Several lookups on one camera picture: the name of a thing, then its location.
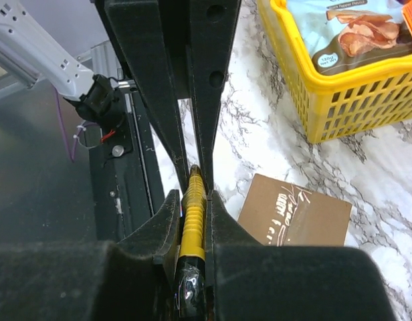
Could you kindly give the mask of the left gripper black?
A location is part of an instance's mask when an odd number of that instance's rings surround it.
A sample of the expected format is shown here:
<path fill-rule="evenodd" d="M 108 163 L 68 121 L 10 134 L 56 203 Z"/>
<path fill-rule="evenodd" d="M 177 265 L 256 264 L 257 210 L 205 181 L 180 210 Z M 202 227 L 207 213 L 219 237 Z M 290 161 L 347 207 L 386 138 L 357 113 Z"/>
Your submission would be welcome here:
<path fill-rule="evenodd" d="M 188 186 L 189 169 L 177 99 L 192 95 L 199 163 L 206 188 L 213 189 L 213 149 L 221 94 L 240 6 L 240 1 L 104 4 L 150 123 L 172 160 L 182 189 Z"/>

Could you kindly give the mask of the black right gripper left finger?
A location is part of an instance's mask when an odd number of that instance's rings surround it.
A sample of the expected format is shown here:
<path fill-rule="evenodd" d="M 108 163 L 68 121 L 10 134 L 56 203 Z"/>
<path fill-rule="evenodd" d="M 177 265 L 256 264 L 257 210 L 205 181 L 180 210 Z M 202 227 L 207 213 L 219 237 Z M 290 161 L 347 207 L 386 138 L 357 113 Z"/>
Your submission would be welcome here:
<path fill-rule="evenodd" d="M 120 242 L 0 245 L 0 320 L 169 320 L 179 199 Z"/>

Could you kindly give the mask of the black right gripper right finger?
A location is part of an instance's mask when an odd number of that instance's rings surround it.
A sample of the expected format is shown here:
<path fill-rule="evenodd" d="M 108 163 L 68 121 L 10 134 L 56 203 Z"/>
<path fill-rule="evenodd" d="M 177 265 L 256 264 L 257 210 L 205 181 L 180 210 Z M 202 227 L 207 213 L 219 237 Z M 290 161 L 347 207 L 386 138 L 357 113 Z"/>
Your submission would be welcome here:
<path fill-rule="evenodd" d="M 352 247 L 257 242 L 207 198 L 206 283 L 215 320 L 394 320 L 378 267 Z"/>

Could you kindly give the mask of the yellow utility knife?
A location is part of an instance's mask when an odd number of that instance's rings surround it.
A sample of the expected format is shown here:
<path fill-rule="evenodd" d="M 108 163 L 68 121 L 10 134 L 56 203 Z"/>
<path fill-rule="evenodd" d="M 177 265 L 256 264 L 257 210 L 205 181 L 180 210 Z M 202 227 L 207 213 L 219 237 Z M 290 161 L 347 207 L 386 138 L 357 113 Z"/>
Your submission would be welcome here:
<path fill-rule="evenodd" d="M 183 230 L 175 270 L 174 313 L 177 320 L 206 320 L 205 214 L 206 190 L 201 169 L 193 165 L 183 195 Z"/>

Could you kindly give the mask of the brown cardboard express box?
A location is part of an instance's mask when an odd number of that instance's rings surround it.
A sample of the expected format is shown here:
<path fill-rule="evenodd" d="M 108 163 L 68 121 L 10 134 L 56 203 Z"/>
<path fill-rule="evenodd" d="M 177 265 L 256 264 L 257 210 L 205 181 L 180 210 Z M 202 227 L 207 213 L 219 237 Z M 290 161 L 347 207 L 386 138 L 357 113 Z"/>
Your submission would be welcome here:
<path fill-rule="evenodd" d="M 256 174 L 237 222 L 269 246 L 343 246 L 352 205 Z"/>

